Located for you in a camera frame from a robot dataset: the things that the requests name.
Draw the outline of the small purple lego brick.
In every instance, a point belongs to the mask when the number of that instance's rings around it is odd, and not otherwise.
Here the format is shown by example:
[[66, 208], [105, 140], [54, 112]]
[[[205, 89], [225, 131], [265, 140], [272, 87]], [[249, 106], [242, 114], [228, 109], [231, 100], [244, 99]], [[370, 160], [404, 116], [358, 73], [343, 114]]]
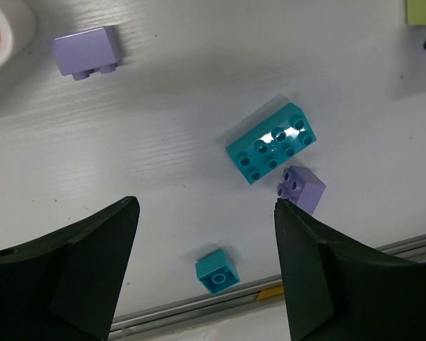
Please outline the small purple lego brick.
[[107, 74], [118, 67], [122, 47], [115, 26], [101, 26], [60, 36], [48, 41], [51, 55], [60, 73], [73, 80], [87, 79], [91, 74]]

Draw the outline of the green 2x4 lego brick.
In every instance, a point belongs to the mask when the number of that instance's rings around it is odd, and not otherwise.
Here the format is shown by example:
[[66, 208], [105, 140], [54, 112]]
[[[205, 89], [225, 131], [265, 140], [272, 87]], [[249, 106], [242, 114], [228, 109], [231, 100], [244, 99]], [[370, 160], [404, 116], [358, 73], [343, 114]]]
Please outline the green 2x4 lego brick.
[[426, 26], [426, 0], [406, 1], [407, 24]]

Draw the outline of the blue 2x4 lego brick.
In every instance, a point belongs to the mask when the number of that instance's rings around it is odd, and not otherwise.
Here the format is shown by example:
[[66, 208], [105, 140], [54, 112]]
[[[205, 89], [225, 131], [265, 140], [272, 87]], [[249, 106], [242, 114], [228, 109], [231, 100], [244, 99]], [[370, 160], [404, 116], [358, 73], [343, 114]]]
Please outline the blue 2x4 lego brick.
[[229, 144], [226, 152], [253, 184], [316, 140], [303, 110], [290, 102]]

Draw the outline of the turquoise 2x2 lego brick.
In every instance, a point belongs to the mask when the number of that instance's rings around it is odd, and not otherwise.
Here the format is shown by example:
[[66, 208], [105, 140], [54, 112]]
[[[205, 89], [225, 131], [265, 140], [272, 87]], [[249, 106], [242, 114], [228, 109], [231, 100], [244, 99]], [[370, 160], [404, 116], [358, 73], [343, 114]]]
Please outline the turquoise 2x2 lego brick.
[[217, 249], [195, 264], [198, 281], [213, 296], [240, 282], [239, 274], [229, 255]]

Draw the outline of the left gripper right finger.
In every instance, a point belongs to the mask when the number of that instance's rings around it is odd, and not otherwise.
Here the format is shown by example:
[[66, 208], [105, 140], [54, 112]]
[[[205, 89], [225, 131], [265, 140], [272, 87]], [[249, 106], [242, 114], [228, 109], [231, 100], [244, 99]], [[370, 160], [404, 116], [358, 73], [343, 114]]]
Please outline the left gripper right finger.
[[292, 340], [426, 340], [426, 262], [368, 247], [288, 200], [274, 220]]

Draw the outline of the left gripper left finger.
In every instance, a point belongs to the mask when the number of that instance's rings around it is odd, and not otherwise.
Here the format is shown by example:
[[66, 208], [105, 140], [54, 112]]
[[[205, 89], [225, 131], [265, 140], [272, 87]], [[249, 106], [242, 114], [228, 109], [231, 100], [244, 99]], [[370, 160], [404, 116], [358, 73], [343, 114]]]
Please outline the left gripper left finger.
[[140, 206], [125, 197], [0, 251], [0, 340], [106, 340]]

